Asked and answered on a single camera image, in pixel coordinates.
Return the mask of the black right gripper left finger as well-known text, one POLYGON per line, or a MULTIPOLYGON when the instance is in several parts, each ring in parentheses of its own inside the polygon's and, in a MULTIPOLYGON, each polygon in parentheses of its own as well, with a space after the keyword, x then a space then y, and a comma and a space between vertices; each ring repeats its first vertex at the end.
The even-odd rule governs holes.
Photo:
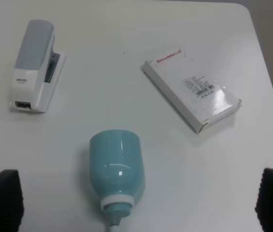
POLYGON ((24 203, 18 170, 0 172, 0 232, 17 232, 24 215, 24 203))

